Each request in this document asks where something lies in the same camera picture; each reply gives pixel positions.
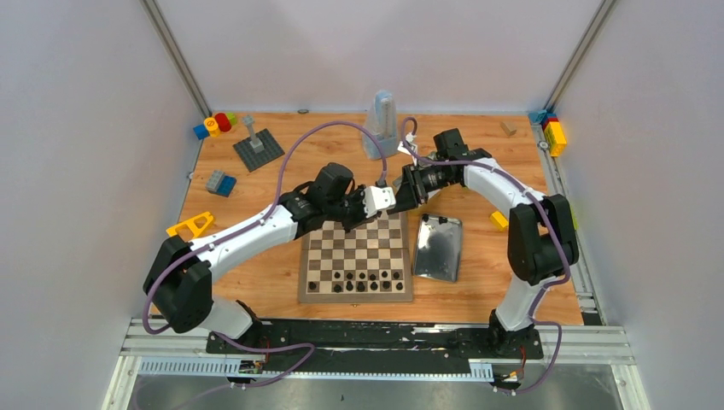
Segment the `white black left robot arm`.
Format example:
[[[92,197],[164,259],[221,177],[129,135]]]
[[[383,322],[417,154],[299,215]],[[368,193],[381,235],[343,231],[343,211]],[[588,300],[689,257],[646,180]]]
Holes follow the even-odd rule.
[[[346,231],[379,215],[378,194],[388,189],[364,184],[351,189],[353,174],[337,163],[323,167],[313,181],[283,193],[260,214],[224,231],[186,242],[166,238],[159,248],[143,291],[166,327],[177,333],[195,328],[224,334],[242,353],[255,351],[261,329],[242,302],[213,295],[213,285],[231,269],[284,243],[291,243],[335,221]]]

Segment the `wooden chess board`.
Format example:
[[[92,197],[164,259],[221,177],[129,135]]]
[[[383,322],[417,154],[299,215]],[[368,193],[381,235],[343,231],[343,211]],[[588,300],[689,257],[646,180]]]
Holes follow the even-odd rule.
[[[388,278],[381,278],[387,271]],[[340,272],[342,278],[334,279]],[[354,281],[365,281],[365,292],[347,292],[345,284],[348,272],[354,274]],[[366,274],[366,280],[359,280],[359,273]],[[400,279],[393,279],[393,273],[400,272]],[[372,293],[368,291],[369,275],[375,273],[381,283],[389,281],[390,291]],[[309,282],[318,283],[318,292],[308,290]],[[403,281],[405,290],[397,292],[395,283]],[[333,291],[333,285],[342,286],[341,293]],[[358,228],[345,232],[339,222],[326,221],[323,227],[302,238],[301,266],[298,289],[301,303],[387,303],[411,302],[413,299],[412,262],[409,249],[408,218],[406,214],[387,215]]]

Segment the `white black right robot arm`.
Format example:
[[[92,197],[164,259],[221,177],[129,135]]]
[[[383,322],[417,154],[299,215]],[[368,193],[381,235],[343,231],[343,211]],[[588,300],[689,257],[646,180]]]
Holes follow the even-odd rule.
[[[457,128],[434,137],[435,156],[422,156],[405,136],[400,148],[414,163],[402,169],[394,212],[418,208],[431,193],[463,186],[494,205],[507,220],[507,258],[512,279],[489,318],[488,347],[498,356],[520,348],[536,325],[545,293],[565,284],[579,260],[579,245],[567,198],[546,195],[508,173],[484,149],[471,149]]]

